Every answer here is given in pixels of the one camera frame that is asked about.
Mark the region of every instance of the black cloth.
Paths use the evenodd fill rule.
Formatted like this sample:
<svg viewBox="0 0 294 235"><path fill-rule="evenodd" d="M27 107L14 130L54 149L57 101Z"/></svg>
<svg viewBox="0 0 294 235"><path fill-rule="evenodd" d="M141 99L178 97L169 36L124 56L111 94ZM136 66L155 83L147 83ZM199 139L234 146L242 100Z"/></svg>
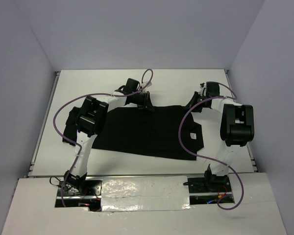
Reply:
<svg viewBox="0 0 294 235"><path fill-rule="evenodd" d="M76 141L75 117L79 108L69 114L64 136ZM146 156L196 160L185 152L178 141L178 128L186 114L182 106L155 107L155 112L137 108L117 108L107 114L102 132L94 141L93 148L132 153ZM204 147L201 125L188 115L182 126L181 138L192 152Z"/></svg>

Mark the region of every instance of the white wall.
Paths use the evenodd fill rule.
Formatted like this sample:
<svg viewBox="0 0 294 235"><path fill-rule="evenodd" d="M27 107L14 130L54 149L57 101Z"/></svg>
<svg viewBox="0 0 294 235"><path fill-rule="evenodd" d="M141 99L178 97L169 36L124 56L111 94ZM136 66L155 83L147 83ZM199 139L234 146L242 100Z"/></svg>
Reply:
<svg viewBox="0 0 294 235"><path fill-rule="evenodd" d="M15 0L63 69L229 69L264 0Z"/></svg>
<svg viewBox="0 0 294 235"><path fill-rule="evenodd" d="M229 75L239 101L254 106L256 163L294 235L294 0L265 1Z"/></svg>
<svg viewBox="0 0 294 235"><path fill-rule="evenodd" d="M0 234L18 177L29 169L53 69L12 0L0 0Z"/></svg>

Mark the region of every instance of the purple cable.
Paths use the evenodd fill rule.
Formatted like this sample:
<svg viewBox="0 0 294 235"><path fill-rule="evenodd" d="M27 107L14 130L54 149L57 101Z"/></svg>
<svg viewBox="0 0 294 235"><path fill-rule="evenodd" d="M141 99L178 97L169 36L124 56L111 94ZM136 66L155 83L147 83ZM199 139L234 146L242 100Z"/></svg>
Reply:
<svg viewBox="0 0 294 235"><path fill-rule="evenodd" d="M192 154L192 155L194 155L194 156L196 156L196 157L200 157L200 158L204 158L204 159L208 159L208 160L215 161L215 162L217 162L217 163L220 163L220 164L222 164L222 165L227 166L229 169L231 169L231 170L234 172L234 174L235 174L236 177L238 178L238 180L239 180L239 182L240 182L240 185L241 185L241 188L242 188L242 195L241 195L240 200L238 201L238 203L237 203L235 206L230 207L230 208L225 208L225 207L220 206L220 201L221 201L223 198L225 198L225 197L230 197L231 195L223 196L223 197L219 198L219 200L217 201L217 205L218 205L218 207L220 207L220 208L223 209L223 210L229 211L229 210L233 210L233 209L235 209L236 207L238 207L238 206L240 205L240 203L242 202L243 198L244 198L244 186L243 186L242 180L240 179L238 173L233 169L233 167L231 167L230 165L228 165L228 164L226 164L226 163L224 163L224 162L222 162L222 161L220 161L220 160L217 160L217 159L214 159L214 158L209 158L209 157L202 156L202 155L199 155L199 154L196 154L196 153L191 152L190 150L188 150L188 149L184 146L184 144L183 144L183 142L182 142L182 139L181 139L181 130L182 130L183 123L184 123L184 121L185 121L187 115L189 115L189 114L191 113L191 111L192 111L194 108L196 108L197 106L199 106L199 105L201 105L202 103L207 102L207 101L209 101L209 100L213 100L213 99L225 99L225 98L235 99L235 98L228 97L228 96L216 96L216 97L212 97L212 98L205 99L205 100L203 100L203 101L201 101L201 102L195 104L192 108L190 108L189 111L187 111L187 113L186 113L185 116L183 117L183 119L182 119L182 121L181 121L181 123L180 123L180 126L179 126L179 128L178 128L178 140L179 140L180 145L182 146L182 148L183 148L186 152L188 152L189 154Z"/></svg>
<svg viewBox="0 0 294 235"><path fill-rule="evenodd" d="M148 87L148 85L151 83L151 80L152 80L152 78L153 78L153 70L152 70L152 69L147 69L147 70L143 73L143 76L142 76L142 80L143 80L145 74L146 74L148 71L151 72L151 76L150 76L149 81L147 82L147 84L146 84L143 88L141 88L141 89L139 89L139 90L137 90L137 91L135 91L135 92L133 92L133 93L131 93L131 94L113 95L113 96L115 96L115 97L128 97L128 96L131 96L131 95L135 95L135 94L141 92L141 91L142 91L143 89L145 89L146 87ZM63 199L64 185L65 185L65 183L66 183L66 181L67 181L67 179L68 179L69 174L70 174L70 173L73 171L73 169L74 169L74 166L75 166L75 164L76 164L76 162L77 162L77 159L78 159L78 157L79 157L79 154L80 154L80 152L82 151L82 146L81 146L80 144L78 144L77 142L72 141L72 140L70 140L69 138L65 137L65 136L60 132L60 130L57 128L55 121L56 121L56 118L57 118L57 116L59 115L59 113L60 113L60 112L66 107L66 106L68 106L69 104L71 104L71 103L73 103L73 102L75 102L75 101L77 101L77 100L79 100L79 99L82 99L82 98L87 97L87 96L93 96L93 95L112 95L112 94L109 94L109 93L93 93L93 94L85 94L85 95L79 96L79 97L77 97L77 98L75 98L75 99L72 99L71 101L67 102L67 103L64 104L63 106L61 106L61 107L59 108L59 110L55 113L54 117L53 117L53 121L52 121L52 123L53 123L53 127L54 127L55 131L56 131L56 132L57 132L62 138L64 138L64 139L67 140L68 142L73 143L73 144L75 144L75 145L77 145L77 146L79 147L79 151L78 151L78 153L77 153L77 155L76 155L76 158L75 158L75 160L74 160L74 162L73 162L73 164L72 164L72 166L71 166L71 168L70 168L68 174L65 176L65 178L64 178L64 180L63 180L63 182L62 182L62 185L61 185L61 201L62 201L62 205L63 205L63 207L66 207L65 202L64 202L64 199Z"/></svg>

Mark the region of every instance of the purple wire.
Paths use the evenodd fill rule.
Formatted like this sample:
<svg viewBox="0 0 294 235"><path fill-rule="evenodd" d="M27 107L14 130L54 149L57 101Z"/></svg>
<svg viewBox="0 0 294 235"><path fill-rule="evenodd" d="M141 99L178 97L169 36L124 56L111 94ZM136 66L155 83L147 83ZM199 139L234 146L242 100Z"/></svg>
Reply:
<svg viewBox="0 0 294 235"><path fill-rule="evenodd" d="M56 123L55 123L57 116L59 115L59 113L60 113L60 112L66 107L66 106L68 106L69 104L71 104L71 103L73 103L73 102L75 102L75 101L77 101L77 100L79 100L79 99L82 99L82 98L84 98L84 97L87 97L87 96L93 96L93 95L112 95L112 96L115 96L115 97L128 97L128 96L131 96L131 95L135 95L135 94L141 92L141 91L142 91L143 89L145 89L146 87L148 87L148 85L151 83L151 80L152 80L152 78L153 78L153 70L152 70L152 69L147 69L147 70L143 73L142 80L144 79L144 76L145 76L145 74L146 74L148 71L151 72L151 76L150 76L150 79L149 79L149 81L147 82L147 84L146 84L144 87L142 87L141 89L139 89L139 90L137 90L137 91L135 91L135 92L133 92L133 93L131 93L131 94L124 94L124 95L112 95L112 94L109 94L109 93L93 93L93 94L85 94L85 95L79 96L79 97L77 97L77 98L75 98L75 99L72 99L71 101L65 103L65 104L62 105L62 106L59 108L59 110L55 113L55 115L54 115L54 117L53 117L53 121L52 121L52 123L53 123L53 127L54 127L55 131L56 131L56 132L57 132L62 138L64 138L64 139L67 140L68 142L73 143L73 144L75 144L75 145L77 145L77 146L79 147L79 151L78 151L78 153L77 153L77 155L76 155L76 158L75 158L75 160L74 160L74 162L73 162L73 164L72 164L72 166L71 166L69 172L68 172L67 175L65 176L65 178L64 178L64 180L63 180L63 182L62 182L62 185L61 185L61 201L62 201L63 207L66 207L65 202L64 202L64 199L63 199L64 185L65 185L65 183L66 183L66 181L67 181L67 179L68 179L69 174L70 174L70 173L73 171L73 169L74 169L74 166L75 166L75 164L76 164L76 162L77 162L77 160L78 160L79 154L80 154L80 152L82 151L82 146L81 146L80 144L78 144L77 142L75 142L75 141L73 141L73 140L70 140L69 138L65 137L65 136L60 132L60 130L58 129L58 127L56 126Z"/></svg>
<svg viewBox="0 0 294 235"><path fill-rule="evenodd" d="M233 98L233 97L228 97L228 96L216 96L216 97L212 97L212 98L205 99L205 100L203 100L203 101L201 101L201 102L195 104L192 108L190 108L189 111L187 111L187 113L186 113L185 116L183 117L183 119L182 119L182 121L181 121L181 123L180 123L180 126L179 126L179 128L178 128L178 140L179 140L180 145L182 146L182 148L183 148L186 152L188 152L189 154L192 154L192 155L194 155L194 156L196 156L196 157L200 157L200 158L204 158L204 159L208 159L208 160L215 161L215 162L217 162L217 163L220 163L220 164L222 164L222 165L227 166L229 169L231 169L231 170L234 172L234 174L235 174L236 177L238 178L238 180L239 180L239 182L240 182L240 185L241 185L241 188L242 188L242 195L241 195L240 200L238 201L238 203L237 203L235 206L230 207L230 208L225 208L225 207L220 206L220 201L221 201L223 198L225 198L225 197L230 197L231 195L223 196L223 197L219 198L219 200L217 201L217 205L218 205L218 207L220 207L220 208L223 209L223 210L229 211L229 210L233 210L233 209L235 209L236 207L238 207L238 206L240 205L240 203L242 202L243 198L244 198L244 186L243 186L242 180L241 180L241 178L239 177L238 173L233 169L233 167L231 167L230 165L228 165L228 164L226 164L226 163L224 163L224 162L222 162L222 161L220 161L220 160L218 160L218 159L209 158L209 157L202 156L202 155L199 155L199 154L196 154L196 153L191 152L190 150L188 150L188 149L184 146L184 144L183 144L183 142L182 142L182 139L181 139L181 130L182 130L183 123L184 123L184 121L185 121L187 115L189 115L189 114L191 113L191 111L192 111L194 108L196 108L197 106L199 106L199 105L201 105L202 103L207 102L207 101L209 101L209 100L213 100L213 99L225 99L225 98L235 99L235 98Z"/></svg>

